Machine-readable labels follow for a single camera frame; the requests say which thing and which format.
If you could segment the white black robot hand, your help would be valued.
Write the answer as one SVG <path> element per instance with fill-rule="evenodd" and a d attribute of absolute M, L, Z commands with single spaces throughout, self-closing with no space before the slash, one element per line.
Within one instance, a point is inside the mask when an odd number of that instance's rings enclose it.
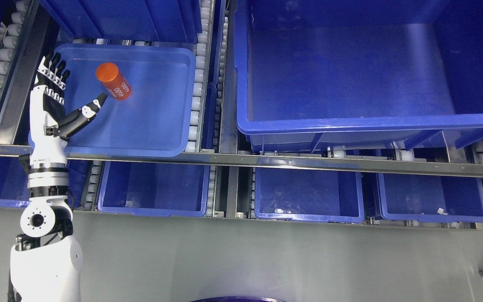
<path fill-rule="evenodd" d="M 50 51 L 40 60 L 29 92 L 29 135 L 32 168 L 65 167 L 65 148 L 72 136 L 88 126 L 103 107 L 101 93 L 70 113 L 65 109 L 65 90 L 70 71 L 59 52 Z"/>

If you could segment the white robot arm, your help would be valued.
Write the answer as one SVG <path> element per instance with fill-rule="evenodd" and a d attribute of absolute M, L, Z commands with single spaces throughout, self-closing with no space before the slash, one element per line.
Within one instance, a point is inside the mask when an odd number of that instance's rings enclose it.
<path fill-rule="evenodd" d="M 29 204 L 11 247 L 7 299 L 80 302 L 83 251 L 73 235 L 68 168 L 33 164 L 28 172 Z"/>

